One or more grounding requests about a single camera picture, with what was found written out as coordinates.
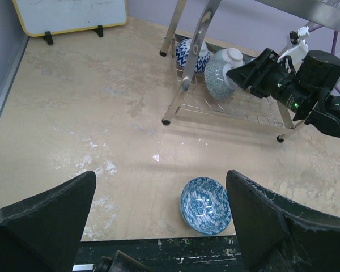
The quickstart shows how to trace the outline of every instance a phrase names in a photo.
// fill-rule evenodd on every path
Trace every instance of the metal dish rack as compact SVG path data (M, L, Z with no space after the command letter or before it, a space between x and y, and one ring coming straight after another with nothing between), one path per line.
M266 5L276 7L287 12L287 5L277 7L280 4L277 0L257 0ZM286 1L291 4L296 4L301 0ZM259 99L249 93L248 90L238 88L234 95L223 101L216 101L211 97L205 86L202 74L194 74L194 68L199 55L199 48L204 40L208 26L220 4L221 0L208 0L208 3L199 19L196 31L193 35L193 41L190 46L190 52L185 68L181 69L176 65L176 60L172 62L172 70L174 78L177 82L174 98L164 115L162 122L164 125L170 125L172 119L179 112L188 114L190 117L211 117L214 120L224 120L237 122L238 124L248 124L251 126L266 126L268 129L278 131L282 135L277 136L279 142L283 142L287 137L298 131L304 126L304 120L294 123L291 118L290 111L281 103L277 103L272 98ZM340 15L340 0L302 0L302 3L309 5L322 5L321 8L329 9ZM186 0L178 0L171 23L169 25L164 43L160 50L160 55L165 57L171 46L172 57L175 58L175 47L179 41L184 39L184 36L175 34L181 14L184 10ZM295 14L295 9L292 7L292 14ZM332 24L336 24L340 28L340 24L335 20L326 22L325 26L331 28ZM316 23L309 22L307 26L314 27ZM222 49L216 45L207 43L207 47L211 53ZM244 55L244 60L250 59L251 56Z
M185 38L187 37L175 34L172 48L175 48L176 45ZM214 53L223 49L209 43L207 43L207 47L211 53L211 57ZM244 61L251 58L252 56L244 55ZM176 61L173 62L173 69L176 70L176 93L181 84L184 70L176 64ZM187 111L214 114L216 116L252 121L261 125L270 125L276 128L284 128L277 102L273 98L259 99L251 95L248 90L242 90L238 87L231 97L217 101L210 95L206 88L204 74L193 75L192 82L190 83L186 96L180 104L180 108Z

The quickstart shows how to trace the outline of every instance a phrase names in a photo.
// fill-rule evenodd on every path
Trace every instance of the rack leg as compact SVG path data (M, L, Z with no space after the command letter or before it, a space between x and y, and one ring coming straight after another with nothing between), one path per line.
M295 125L295 129L289 133L289 134L282 134L280 136L277 136L277 141L279 143L283 143L284 140L286 140L289 136L294 135L297 131L299 131L301 128L303 128L305 126L305 120L301 120L299 121L296 125Z
M180 21L180 17L184 10L185 4L186 4L186 0L177 1L176 8L175 8L174 14L172 15L171 22L168 28L168 32L166 33L163 46L161 47L161 50L160 50L160 55L163 57L167 55L167 52L170 47L171 39L173 38L175 34L175 30L177 28L177 24Z
M188 59L185 64L184 72L182 74L180 87L177 90L175 97L173 98L162 120L165 126L170 125L171 120L174 118L177 110L180 107L181 102L183 101L186 95L186 92L188 91L188 88L193 78L194 69L197 64L199 52L200 52L206 31L221 1L222 0L208 0L208 3L203 10L203 13L197 25L197 29L192 39L192 44L190 46L190 52L189 52Z

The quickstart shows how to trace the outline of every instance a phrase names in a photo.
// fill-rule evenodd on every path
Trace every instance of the camera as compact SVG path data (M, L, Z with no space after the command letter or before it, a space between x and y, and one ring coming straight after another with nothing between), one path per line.
M294 121L305 120L306 125L340 138L340 96L331 94L340 79L340 59L335 55L310 50L296 72L290 56L279 60L275 51L266 48L227 76L256 97L279 101L294 112Z

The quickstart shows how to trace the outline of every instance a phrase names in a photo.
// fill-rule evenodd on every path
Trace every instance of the metal frame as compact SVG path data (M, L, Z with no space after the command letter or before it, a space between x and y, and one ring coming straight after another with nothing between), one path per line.
M208 0L208 3L206 4L203 10L203 13L199 19L196 31L193 36L188 60L186 62L184 70L182 71L180 85L177 88L174 98L162 119L162 123L164 125L169 125L172 119L174 118L174 116L179 112L179 110L192 115L191 110L189 110L187 107L184 107L183 101L185 100L185 96L188 93L189 87L191 86L191 84L193 84L192 81L194 77L194 68L196 66L197 58L199 55L199 48L201 47L201 44L205 38L206 31L208 29L208 26L217 8L219 7L220 2L221 0ZM176 27L181 18L181 14L184 10L185 4L186 4L186 0L178 0L177 2L167 34L164 37L163 46L160 51L161 56L167 55L167 52L170 46L172 47L172 57L175 56L175 32L176 32ZM275 126L276 126L277 131L282 131L283 133L280 137L283 137L284 135L288 137L289 135L293 134L297 130L295 129L295 125L292 122L290 112L288 111L288 109L285 106L283 106L281 103L277 103L277 104L278 104L279 113L281 115L283 124L281 127L277 127L277 125ZM220 114L219 113L214 114L214 112L211 112L212 114L209 114L207 112L201 112L201 113L203 113L202 118L204 118L206 115L206 117L210 117L210 118L215 117L217 120L219 120L222 117L227 117L227 118L222 118L222 119L227 120L227 121L232 121L232 122L236 121L234 118L228 118L229 116L227 116L226 114L222 114L222 113ZM238 124L241 124L241 122L245 123L245 121L248 121L248 120L238 120Z
M179 90L179 85L181 85L184 74L184 69L177 65L174 58L175 47L178 42L186 38L188 37L175 34L175 39L173 39L171 43L171 52L174 59L171 70L174 76L175 94ZM223 49L210 43L207 43L207 47L211 55ZM253 58L253 56L246 54L243 54L243 56L245 61ZM282 110L279 110L279 105L273 98L259 99L250 94L249 91L242 90L239 87L230 98L216 101L211 97L206 88L203 74L194 74L186 96L178 106L177 114L179 115L181 112L186 113L186 117L188 118L192 115L193 121L195 121L197 117L201 117L202 122L204 122L205 119L209 119L212 124L220 121L220 118L223 117L223 119L228 122L238 120L239 125L266 125L268 128L275 128L277 131L284 133L285 128L293 129L294 125L288 109L283 107Z
M335 31L340 32L340 0L292 0L292 1L286 1L285 3L280 3L279 1L275 0L257 0L258 2L264 3L268 6L275 7L276 9L285 11L287 13L296 15L298 17L308 19L309 22L306 24L311 30L310 32L317 30L321 28L322 26L329 27L331 29L334 29ZM177 25L179 23L179 20L181 18L182 12L186 5L186 0L178 0L177 5L173 14L173 17L171 19L170 25L168 27L168 31L166 36L164 36L164 42L162 45L162 48L160 50L161 56L166 56L167 52L169 50L169 47L172 47L172 55L175 56L175 32ZM197 28L195 29L192 44L190 46L190 52L188 56L188 60L186 62L185 68L182 71L182 77L180 80L180 85L177 87L177 91L174 95L174 98L165 113L162 123L164 125L170 125L172 119L179 111L184 111L187 113L194 113L193 110L189 110L187 107L184 106L183 101L185 101L186 94L188 93L188 89L192 84L193 76L194 76L194 68L196 66L197 58L199 55L199 49L201 47L201 44L205 38L206 31L208 29L208 26L217 11L221 0L208 0L203 13L198 21ZM311 11L315 10L314 8L318 8L318 10L322 11L323 14L331 14L332 16L320 16L316 12L308 12L309 9L305 7L313 7ZM284 53L288 48L285 47L283 51L281 51L280 54ZM279 113L282 117L282 121L284 126L282 129L282 134L277 137L277 140L279 142L283 142L286 138L293 135L295 132L300 130L304 125L304 120L299 121L298 123L294 124L292 121L292 118L290 116L290 111L281 103L278 104ZM203 113L202 118L204 118L205 114L207 117L213 116L217 120L226 117L223 114L208 114L205 112ZM226 118L227 121L235 121L235 119L232 118Z

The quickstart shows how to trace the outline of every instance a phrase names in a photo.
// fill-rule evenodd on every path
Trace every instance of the floral pattern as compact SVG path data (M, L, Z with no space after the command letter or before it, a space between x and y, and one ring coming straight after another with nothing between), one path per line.
M188 225L205 235L221 233L232 218L225 188L208 177L195 178L184 187L181 213Z

